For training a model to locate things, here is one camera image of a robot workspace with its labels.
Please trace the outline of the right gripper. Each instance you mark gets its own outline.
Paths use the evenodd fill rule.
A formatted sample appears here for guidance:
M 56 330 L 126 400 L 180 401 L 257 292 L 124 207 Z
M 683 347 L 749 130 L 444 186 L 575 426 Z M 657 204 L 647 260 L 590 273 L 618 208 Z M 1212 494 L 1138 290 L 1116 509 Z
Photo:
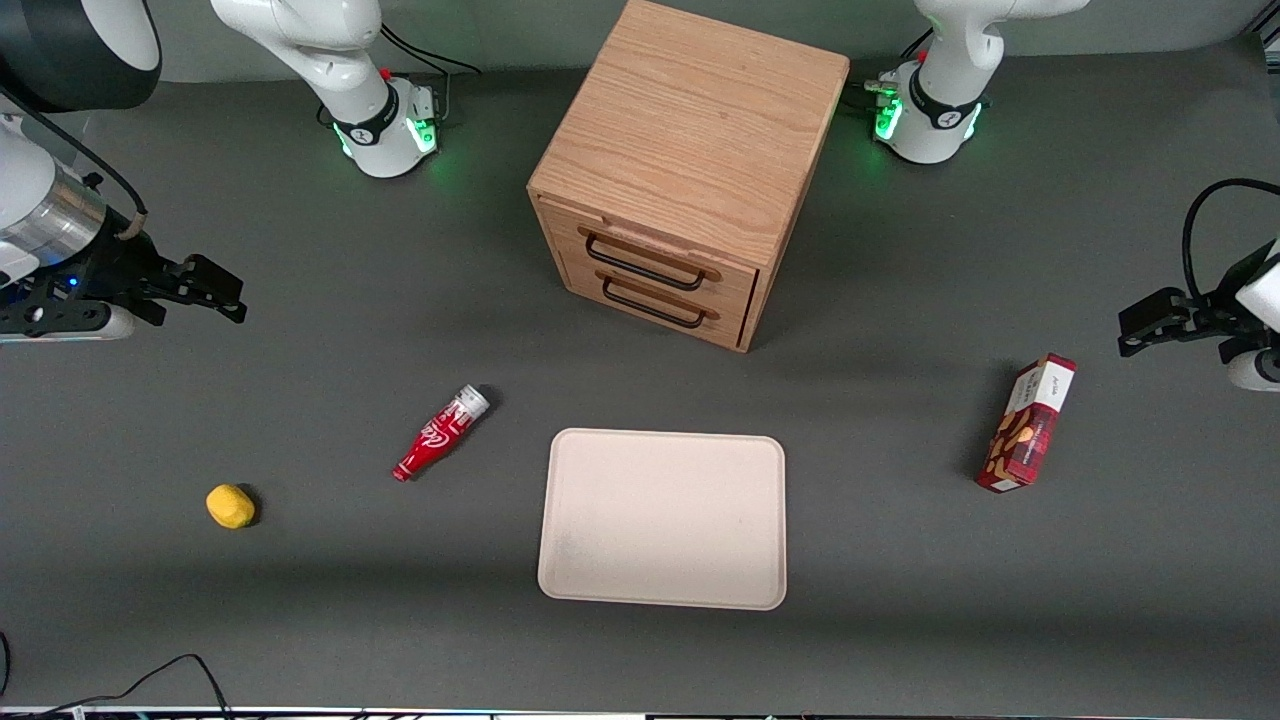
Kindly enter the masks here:
M 161 327 L 166 309 L 151 295 L 155 273 L 166 302 L 244 322 L 243 281 L 211 259 L 193 254 L 166 264 L 148 240 L 97 240 L 20 279 L 3 272 L 1 342 L 124 340 L 141 324 Z

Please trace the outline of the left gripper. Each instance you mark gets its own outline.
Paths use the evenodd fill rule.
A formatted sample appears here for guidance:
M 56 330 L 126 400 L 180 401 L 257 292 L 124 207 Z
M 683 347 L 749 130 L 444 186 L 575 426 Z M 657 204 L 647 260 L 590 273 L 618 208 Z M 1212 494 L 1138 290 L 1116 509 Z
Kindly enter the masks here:
M 1185 264 L 1187 288 L 1165 287 L 1117 314 L 1121 357 L 1165 343 L 1220 338 L 1219 357 L 1238 388 L 1279 389 L 1279 269 L 1276 263 L 1236 263 L 1219 287 L 1203 293 L 1194 265 Z

